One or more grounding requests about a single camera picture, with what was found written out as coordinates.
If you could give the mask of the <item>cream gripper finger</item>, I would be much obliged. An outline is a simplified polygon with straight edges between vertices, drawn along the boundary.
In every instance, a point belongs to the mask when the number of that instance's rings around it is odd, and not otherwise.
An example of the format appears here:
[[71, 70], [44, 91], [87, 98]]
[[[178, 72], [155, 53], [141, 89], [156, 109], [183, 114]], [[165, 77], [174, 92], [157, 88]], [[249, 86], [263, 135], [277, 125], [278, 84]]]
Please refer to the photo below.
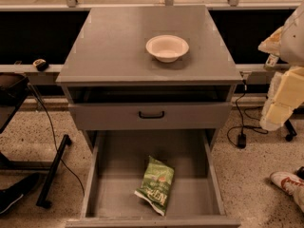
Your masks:
[[284, 73], [276, 72], [267, 97], [259, 124], [264, 130], [275, 131], [304, 103], [304, 67], [292, 66]]
[[281, 48], [281, 34], [282, 34], [282, 27], [278, 28], [267, 39], [262, 41], [259, 44], [258, 49], [262, 52], [279, 56], [280, 48]]

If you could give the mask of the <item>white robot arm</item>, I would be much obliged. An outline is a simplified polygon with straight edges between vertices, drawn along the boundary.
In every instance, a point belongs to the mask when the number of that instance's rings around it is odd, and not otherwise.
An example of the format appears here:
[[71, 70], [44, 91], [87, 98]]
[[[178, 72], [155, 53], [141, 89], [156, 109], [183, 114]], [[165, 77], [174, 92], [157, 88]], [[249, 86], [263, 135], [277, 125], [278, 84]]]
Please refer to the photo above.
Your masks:
[[274, 68], [278, 60], [290, 66], [284, 73], [275, 73], [261, 113], [260, 126], [275, 131], [304, 103], [304, 4], [258, 49], [269, 54], [265, 68]]

